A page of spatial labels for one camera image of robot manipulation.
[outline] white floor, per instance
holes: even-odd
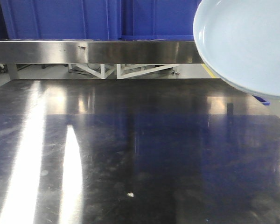
[[[82,75],[77,73],[69,73],[68,67],[63,65],[50,65],[42,69],[40,65],[30,65],[27,68],[19,71],[19,76],[22,79],[82,79],[82,78],[97,78],[94,75]],[[115,78],[115,75],[110,75],[108,78]],[[182,64],[180,74],[172,74],[170,70],[143,75],[134,78],[210,78],[209,74],[200,64]],[[9,75],[0,73],[0,86],[9,82]]]

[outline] metal frame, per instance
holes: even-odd
[[[69,64],[69,69],[72,69],[72,66],[75,65],[78,68],[83,69],[84,71],[89,72],[90,74],[93,74],[94,76],[101,78],[101,79],[106,79],[108,78],[109,75],[111,75],[115,71],[115,65],[111,66],[108,64],[100,64],[100,71],[95,71],[84,64]]]
[[[148,65],[160,65],[160,66],[151,69],[145,69],[145,67]],[[180,64],[133,64],[133,65],[126,66],[126,64],[117,64],[117,78],[118,79],[131,78],[131,77],[140,76],[151,72],[156,72],[156,71],[170,69],[170,68],[177,68],[175,72],[179,73],[179,65]],[[136,68],[140,68],[140,71],[126,73],[127,70],[136,69]]]

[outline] table surface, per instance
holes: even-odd
[[[280,119],[219,79],[0,87],[0,224],[280,224]]]

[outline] light blue plate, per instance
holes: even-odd
[[[204,62],[224,81],[280,98],[280,0],[202,0],[194,39]]]

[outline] metal shelf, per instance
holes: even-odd
[[[194,42],[0,41],[0,63],[202,63]]]

